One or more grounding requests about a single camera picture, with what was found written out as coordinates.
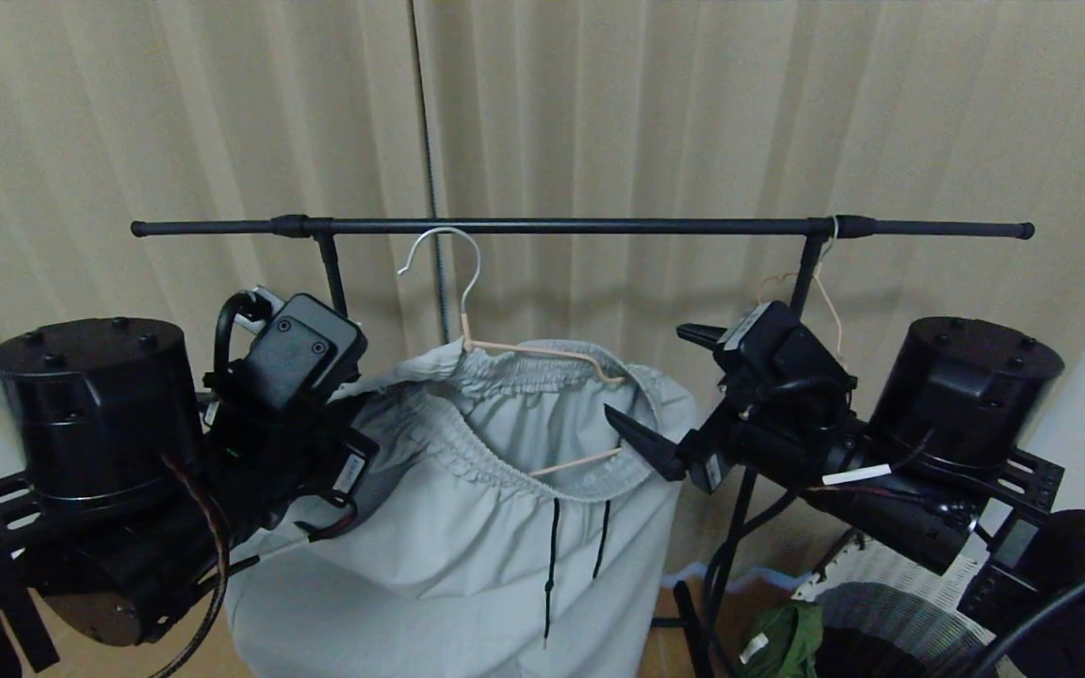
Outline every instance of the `beige hanger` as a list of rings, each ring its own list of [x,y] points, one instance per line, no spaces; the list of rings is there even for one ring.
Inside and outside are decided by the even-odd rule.
[[[460,296],[460,327],[461,330],[463,330],[464,351],[470,353],[471,350],[473,350],[473,348],[478,347],[478,348],[488,348],[488,350],[494,350],[494,351],[516,351],[519,354],[539,354],[545,356],[565,357],[565,359],[585,360],[587,361],[587,363],[593,366],[593,369],[597,372],[597,378],[600,379],[600,381],[605,383],[621,383],[625,381],[624,376],[611,376],[610,374],[605,374],[605,370],[602,370],[602,366],[600,366],[599,361],[595,360],[593,357],[586,356],[584,354],[577,354],[573,351],[559,351],[559,350],[553,350],[553,348],[537,348],[533,346],[513,346],[512,344],[476,342],[476,340],[471,338],[471,325],[468,322],[468,315],[467,315],[467,297],[468,295],[470,295],[471,289],[475,286],[475,282],[480,280],[480,271],[482,271],[482,265],[483,265],[483,254],[482,251],[480,251],[480,245],[476,243],[474,238],[471,238],[464,231],[461,231],[460,229],[451,226],[441,226],[438,228],[431,228],[430,231],[422,232],[422,234],[418,236],[418,240],[414,241],[412,247],[409,250],[408,259],[406,259],[404,267],[396,271],[396,274],[408,273],[409,267],[412,266],[412,258],[414,254],[418,253],[418,246],[421,245],[423,241],[425,241],[425,236],[433,235],[435,234],[435,232],[451,232],[455,235],[460,235],[465,241],[468,241],[468,243],[471,244],[471,248],[474,248],[474,274],[471,276],[471,282],[469,282],[468,286],[463,290],[463,296]],[[621,451],[622,447],[614,447],[614,449],[612,450],[605,452],[599,452],[596,455],[590,455],[584,459],[570,460],[569,462],[565,463],[556,464],[556,466],[540,468],[538,469],[538,471],[532,471],[529,473],[529,476],[539,477],[541,475],[547,475],[550,473],[554,473],[557,471],[563,471],[563,469],[565,468],[580,466],[582,464],[585,463],[595,462],[595,460],[605,460],[611,458],[611,456],[614,456]]]

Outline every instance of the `metal hook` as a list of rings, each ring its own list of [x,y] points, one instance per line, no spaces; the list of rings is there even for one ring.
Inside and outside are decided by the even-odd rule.
[[[480,280],[480,268],[483,265],[483,256],[482,253],[480,253],[480,245],[476,241],[465,232],[460,231],[460,229],[452,226],[439,226],[438,228],[431,228],[430,231],[422,232],[421,235],[418,235],[417,243],[413,243],[412,248],[409,250],[409,258],[405,261],[404,268],[397,270],[396,274],[405,274],[406,271],[409,270],[409,267],[412,266],[412,257],[418,253],[418,246],[421,245],[422,240],[425,240],[426,235],[435,234],[435,232],[450,232],[455,235],[461,235],[465,241],[468,241],[468,243],[471,244],[471,247],[474,248],[474,274],[471,276],[471,282],[469,282],[468,286],[463,290],[463,296],[460,297],[460,314],[467,315],[467,296],[470,295],[471,289],[475,286],[476,280]]]

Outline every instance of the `green cloth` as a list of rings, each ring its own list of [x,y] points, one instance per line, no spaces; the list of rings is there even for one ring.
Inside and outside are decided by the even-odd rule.
[[[824,612],[814,603],[787,601],[756,615],[744,647],[760,634],[767,644],[751,656],[741,678],[817,678],[815,652],[824,642]]]

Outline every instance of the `horizontal bar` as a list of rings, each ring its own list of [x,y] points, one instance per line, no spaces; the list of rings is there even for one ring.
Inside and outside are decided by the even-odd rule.
[[[132,222],[132,235],[225,234],[272,232],[309,238],[318,234],[396,234],[452,227],[470,234],[570,235],[968,235],[1032,238],[1031,223],[920,222],[878,220],[861,216],[838,218],[307,218],[288,215],[266,220],[186,220],[186,222]]]

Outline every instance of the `black drawstring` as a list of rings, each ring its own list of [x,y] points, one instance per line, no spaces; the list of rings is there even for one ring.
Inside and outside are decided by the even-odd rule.
[[[551,565],[547,567],[546,576],[546,626],[542,627],[542,649],[546,649],[547,636],[551,635],[551,589],[554,589],[554,551],[556,539],[560,533],[560,499],[554,498],[554,516],[551,519]]]
[[[605,536],[611,530],[611,501],[605,499],[605,515],[602,517],[602,543],[597,547],[597,565],[593,566],[593,579],[602,571],[602,557],[605,554]]]

